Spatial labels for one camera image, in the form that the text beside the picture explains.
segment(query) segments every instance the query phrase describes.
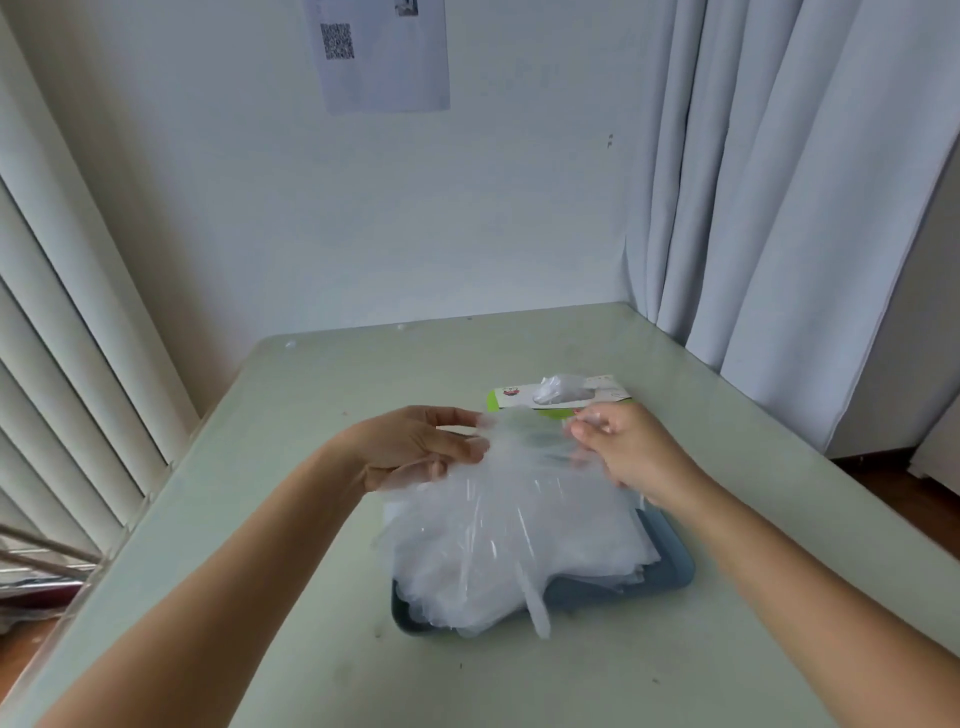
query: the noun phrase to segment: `clear plastic bag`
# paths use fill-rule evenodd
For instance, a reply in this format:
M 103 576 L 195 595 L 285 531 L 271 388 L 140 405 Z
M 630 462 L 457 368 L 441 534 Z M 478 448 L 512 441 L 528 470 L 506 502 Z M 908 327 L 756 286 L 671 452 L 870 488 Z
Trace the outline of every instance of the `clear plastic bag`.
M 596 390 L 587 387 L 587 378 L 579 375 L 545 376 L 534 392 L 536 404 L 563 404 L 566 401 L 590 400 Z
M 526 606 L 546 638 L 552 577 L 615 588 L 659 556 L 629 495 L 560 423 L 525 408 L 485 420 L 482 463 L 387 492 L 378 545 L 415 619 L 475 635 Z

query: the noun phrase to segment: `curtain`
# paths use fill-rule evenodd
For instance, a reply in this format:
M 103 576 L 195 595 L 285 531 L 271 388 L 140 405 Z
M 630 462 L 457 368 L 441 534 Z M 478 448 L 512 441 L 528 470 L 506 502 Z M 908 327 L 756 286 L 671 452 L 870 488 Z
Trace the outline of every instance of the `curtain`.
M 107 553 L 197 423 L 0 15 L 0 521 Z
M 823 451 L 960 129 L 960 3 L 648 14 L 637 310 Z

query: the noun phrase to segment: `blue tray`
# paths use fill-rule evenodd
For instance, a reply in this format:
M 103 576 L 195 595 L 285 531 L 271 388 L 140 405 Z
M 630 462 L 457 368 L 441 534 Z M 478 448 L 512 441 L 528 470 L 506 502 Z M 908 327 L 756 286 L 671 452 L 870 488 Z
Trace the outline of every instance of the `blue tray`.
M 673 592 L 693 581 L 693 573 L 696 571 L 693 558 L 660 509 L 647 506 L 647 510 L 637 511 L 637 514 L 660 554 L 660 560 L 656 564 L 643 568 L 642 583 L 615 591 L 558 576 L 550 582 L 546 592 L 543 593 L 543 602 L 548 611 L 572 612 L 594 604 Z M 414 621 L 410 616 L 410 605 L 396 594 L 396 582 L 391 589 L 390 611 L 396 626 L 408 635 L 449 631 L 432 624 Z

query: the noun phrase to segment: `table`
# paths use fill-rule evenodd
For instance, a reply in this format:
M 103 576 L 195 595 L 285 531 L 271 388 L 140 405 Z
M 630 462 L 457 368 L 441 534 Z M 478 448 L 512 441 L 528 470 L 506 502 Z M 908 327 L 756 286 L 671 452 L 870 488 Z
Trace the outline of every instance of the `table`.
M 58 643 L 14 691 L 29 725 L 346 425 L 407 403 L 482 408 L 497 385 L 613 374 L 720 482 L 852 583 L 960 651 L 960 563 L 626 305 L 321 331 L 262 341 Z M 800 674 L 684 529 L 682 592 L 465 640 L 389 614 L 367 496 L 257 672 L 235 726 L 818 726 Z

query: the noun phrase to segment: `floor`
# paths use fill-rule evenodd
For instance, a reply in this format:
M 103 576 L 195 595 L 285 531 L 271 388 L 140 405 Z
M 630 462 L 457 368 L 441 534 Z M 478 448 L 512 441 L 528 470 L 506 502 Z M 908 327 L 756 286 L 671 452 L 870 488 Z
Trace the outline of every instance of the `floor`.
M 0 701 L 56 626 L 56 619 L 22 621 L 0 636 Z
M 866 469 L 850 476 L 960 559 L 960 496 L 936 480 L 920 480 L 907 471 Z
M 900 461 L 853 460 L 837 465 L 960 559 L 960 496 L 935 480 L 914 477 Z M 55 619 L 22 622 L 0 636 L 0 700 L 56 625 Z

